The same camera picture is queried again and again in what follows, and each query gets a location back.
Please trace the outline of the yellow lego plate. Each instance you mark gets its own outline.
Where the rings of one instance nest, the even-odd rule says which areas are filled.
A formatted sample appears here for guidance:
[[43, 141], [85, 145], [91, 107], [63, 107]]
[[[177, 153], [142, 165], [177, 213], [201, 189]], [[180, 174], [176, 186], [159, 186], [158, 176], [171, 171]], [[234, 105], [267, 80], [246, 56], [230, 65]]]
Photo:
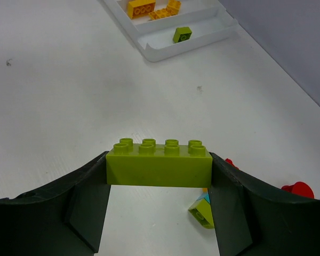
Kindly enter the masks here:
[[174, 13], [171, 10], [163, 8], [160, 10], [152, 11], [148, 15], [151, 20], [158, 20], [158, 19], [162, 19], [162, 18], [171, 17], [174, 15]]

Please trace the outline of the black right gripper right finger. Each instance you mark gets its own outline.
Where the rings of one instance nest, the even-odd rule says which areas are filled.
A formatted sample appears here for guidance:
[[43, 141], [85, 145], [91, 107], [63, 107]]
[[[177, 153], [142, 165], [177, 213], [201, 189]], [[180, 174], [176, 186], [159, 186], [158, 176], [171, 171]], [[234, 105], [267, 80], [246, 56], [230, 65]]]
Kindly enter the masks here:
[[320, 255], [320, 200], [283, 191], [211, 156], [209, 198], [220, 255]]

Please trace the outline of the yellow face lego cube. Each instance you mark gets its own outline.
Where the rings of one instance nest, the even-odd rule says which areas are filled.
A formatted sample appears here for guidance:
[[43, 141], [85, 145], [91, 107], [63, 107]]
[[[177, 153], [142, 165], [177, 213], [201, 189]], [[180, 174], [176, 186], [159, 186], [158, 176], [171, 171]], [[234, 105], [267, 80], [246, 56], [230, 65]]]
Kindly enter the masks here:
[[166, 10], [170, 15], [177, 15], [181, 8], [181, 2], [176, 0], [169, 0], [166, 6]]

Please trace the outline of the green long lego brick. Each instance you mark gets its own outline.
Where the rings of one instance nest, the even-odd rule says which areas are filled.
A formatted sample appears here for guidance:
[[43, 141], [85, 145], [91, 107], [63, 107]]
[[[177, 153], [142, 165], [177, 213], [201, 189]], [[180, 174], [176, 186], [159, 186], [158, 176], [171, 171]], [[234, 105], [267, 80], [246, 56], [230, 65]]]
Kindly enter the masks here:
[[135, 143], [121, 138], [106, 154], [109, 185], [208, 188], [212, 156], [200, 140], [181, 145], [176, 139], [157, 144], [146, 138]]

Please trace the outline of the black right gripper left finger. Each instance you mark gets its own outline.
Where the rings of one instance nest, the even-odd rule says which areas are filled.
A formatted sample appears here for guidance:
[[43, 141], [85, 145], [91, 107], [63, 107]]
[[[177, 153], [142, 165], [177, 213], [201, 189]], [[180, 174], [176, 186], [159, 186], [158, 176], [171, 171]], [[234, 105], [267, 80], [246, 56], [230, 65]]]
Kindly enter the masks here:
[[0, 255], [94, 255], [109, 200], [106, 152], [16, 198], [0, 199]]

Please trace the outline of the green square lego brick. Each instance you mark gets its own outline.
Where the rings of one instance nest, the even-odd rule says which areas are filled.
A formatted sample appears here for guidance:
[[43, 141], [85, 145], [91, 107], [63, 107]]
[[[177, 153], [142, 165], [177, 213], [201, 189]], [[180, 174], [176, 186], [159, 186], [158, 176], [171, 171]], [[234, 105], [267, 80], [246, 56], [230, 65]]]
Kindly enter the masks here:
[[173, 42], [179, 43], [189, 40], [192, 35], [192, 30], [189, 27], [178, 27], [176, 28], [173, 35]]

